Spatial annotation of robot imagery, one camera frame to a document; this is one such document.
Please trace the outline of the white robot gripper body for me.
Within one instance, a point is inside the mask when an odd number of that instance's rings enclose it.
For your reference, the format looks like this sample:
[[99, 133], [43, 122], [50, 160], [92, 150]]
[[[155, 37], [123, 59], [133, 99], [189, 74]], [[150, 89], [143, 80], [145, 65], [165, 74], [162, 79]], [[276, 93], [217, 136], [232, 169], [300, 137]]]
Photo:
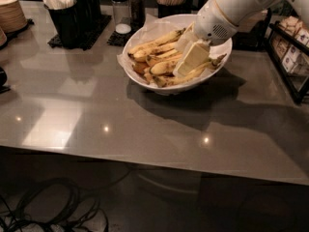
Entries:
[[213, 45], [224, 44], [237, 31], [238, 27], [223, 13], [216, 0], [208, 0], [200, 9], [193, 26], [198, 39], [210, 41]]

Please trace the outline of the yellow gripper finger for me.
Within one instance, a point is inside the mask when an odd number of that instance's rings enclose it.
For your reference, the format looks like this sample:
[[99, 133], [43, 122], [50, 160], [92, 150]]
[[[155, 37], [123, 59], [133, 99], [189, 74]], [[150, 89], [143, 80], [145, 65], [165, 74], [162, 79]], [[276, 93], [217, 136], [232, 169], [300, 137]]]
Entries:
[[181, 37], [175, 44], [175, 49], [179, 52], [183, 52], [186, 46], [191, 42], [196, 42], [198, 38], [193, 32], [194, 22], [192, 22], [183, 32]]
[[192, 43], [183, 52], [183, 56], [173, 70], [176, 77], [184, 77], [205, 63], [210, 55], [210, 47], [205, 43]]

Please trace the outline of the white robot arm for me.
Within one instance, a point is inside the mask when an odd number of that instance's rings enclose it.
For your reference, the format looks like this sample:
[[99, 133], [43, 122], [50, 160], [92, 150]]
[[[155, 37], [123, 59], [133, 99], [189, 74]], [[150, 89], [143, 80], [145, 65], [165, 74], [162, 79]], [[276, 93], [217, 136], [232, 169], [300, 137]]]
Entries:
[[[210, 41], [213, 45], [224, 44], [238, 31], [239, 25], [248, 17], [270, 8], [276, 0], [208, 0], [199, 10], [191, 24], [178, 41], [176, 49], [184, 55], [173, 70], [176, 77], [186, 76], [200, 65], [194, 60], [196, 54], [190, 40]], [[309, 24], [309, 0], [286, 0], [301, 20]]]

